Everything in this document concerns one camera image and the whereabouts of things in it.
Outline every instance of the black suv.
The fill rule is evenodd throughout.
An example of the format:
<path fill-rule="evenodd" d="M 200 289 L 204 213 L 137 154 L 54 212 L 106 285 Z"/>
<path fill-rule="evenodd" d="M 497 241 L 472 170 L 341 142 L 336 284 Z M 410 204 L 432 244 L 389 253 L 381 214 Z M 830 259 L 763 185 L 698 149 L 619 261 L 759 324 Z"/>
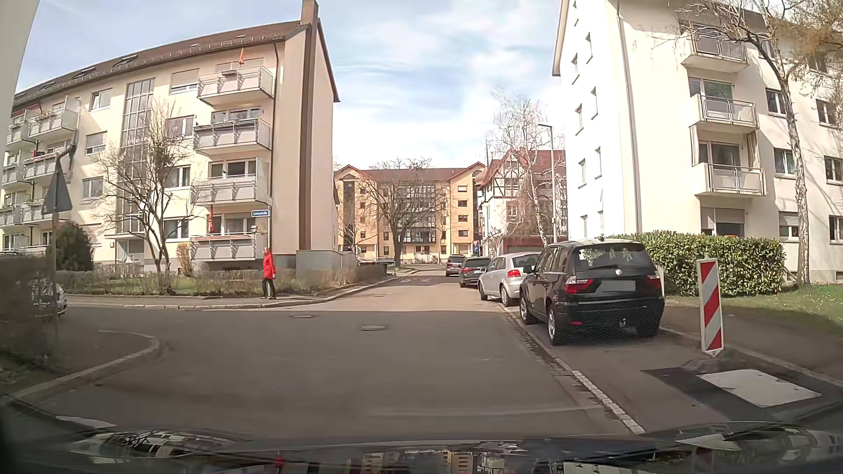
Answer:
<path fill-rule="evenodd" d="M 585 239 L 548 245 L 526 267 L 519 303 L 524 324 L 547 321 L 554 345 L 575 331 L 635 327 L 653 337 L 664 312 L 662 281 L 644 245 Z"/>

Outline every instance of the cream apartment building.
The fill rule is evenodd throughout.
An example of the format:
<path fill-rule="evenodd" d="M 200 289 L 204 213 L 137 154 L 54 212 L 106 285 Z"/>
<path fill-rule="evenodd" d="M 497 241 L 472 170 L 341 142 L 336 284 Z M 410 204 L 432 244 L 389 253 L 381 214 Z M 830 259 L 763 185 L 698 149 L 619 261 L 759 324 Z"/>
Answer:
<path fill-rule="evenodd" d="M 217 33 L 94 64 L 14 96 L 3 161 L 3 249 L 43 251 L 51 215 L 43 196 L 62 159 L 73 210 L 60 219 L 89 230 L 97 262 L 152 264 L 135 222 L 106 225 L 95 199 L 99 158 L 143 133 L 153 103 L 174 107 L 167 127 L 190 158 L 172 171 L 165 217 L 173 257 L 191 244 L 209 268 L 255 267 L 272 248 L 279 267 L 299 250 L 336 248 L 332 115 L 338 96 L 319 21 L 301 19 Z M 269 210 L 253 217 L 252 211 Z"/>
<path fill-rule="evenodd" d="M 669 229 L 780 239 L 796 270 L 793 162 L 777 83 L 752 46 L 679 38 L 680 3 L 563 0 L 572 238 Z M 823 90 L 792 86 L 805 157 L 811 279 L 843 280 L 843 152 Z"/>
<path fill-rule="evenodd" d="M 435 261 L 450 255 L 472 255 L 479 244 L 475 177 L 485 168 L 430 168 L 425 182 L 446 186 L 448 211 L 429 216 L 403 239 L 402 261 Z M 414 180 L 413 170 L 360 170 L 346 165 L 334 173 L 338 195 L 337 250 L 353 251 L 361 258 L 395 258 L 389 228 L 371 198 L 361 191 L 360 180 Z"/>

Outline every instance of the woman in red coat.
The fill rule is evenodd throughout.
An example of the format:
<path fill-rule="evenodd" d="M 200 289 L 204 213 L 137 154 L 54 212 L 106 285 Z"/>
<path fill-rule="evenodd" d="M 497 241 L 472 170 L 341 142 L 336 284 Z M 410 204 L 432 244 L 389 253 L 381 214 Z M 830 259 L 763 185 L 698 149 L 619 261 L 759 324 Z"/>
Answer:
<path fill-rule="evenodd" d="M 264 249 L 264 279 L 261 283 L 263 298 L 275 299 L 275 262 L 272 261 L 272 250 L 269 247 Z"/>

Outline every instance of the street lamp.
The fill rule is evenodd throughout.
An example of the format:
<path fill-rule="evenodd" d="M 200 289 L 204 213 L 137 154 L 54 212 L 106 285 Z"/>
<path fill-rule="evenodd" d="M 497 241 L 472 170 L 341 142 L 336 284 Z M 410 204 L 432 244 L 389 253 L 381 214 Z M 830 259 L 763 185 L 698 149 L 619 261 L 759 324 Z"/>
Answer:
<path fill-rule="evenodd" d="M 553 225 L 553 243 L 556 243 L 559 241 L 559 230 L 556 228 L 556 162 L 553 159 L 553 126 L 545 123 L 538 125 L 550 129 L 550 202 L 553 212 L 550 221 Z"/>

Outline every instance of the street sign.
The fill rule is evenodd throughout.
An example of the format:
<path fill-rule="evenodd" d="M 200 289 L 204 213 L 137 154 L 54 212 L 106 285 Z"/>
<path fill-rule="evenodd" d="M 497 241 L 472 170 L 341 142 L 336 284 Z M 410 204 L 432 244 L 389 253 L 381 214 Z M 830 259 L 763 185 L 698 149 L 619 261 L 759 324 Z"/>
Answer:
<path fill-rule="evenodd" d="M 62 170 L 62 161 L 60 159 L 56 160 L 56 172 L 53 173 L 52 180 L 50 181 L 50 189 L 47 190 L 47 195 L 44 197 L 45 214 L 53 212 L 53 202 L 56 204 L 55 209 L 59 213 L 73 209 L 73 204 L 70 202 L 70 193 L 67 192 L 67 182 L 64 181 L 64 171 Z"/>
<path fill-rule="evenodd" d="M 720 276 L 717 259 L 696 261 L 700 291 L 700 341 L 702 352 L 716 356 L 723 350 L 723 312 L 720 306 Z"/>

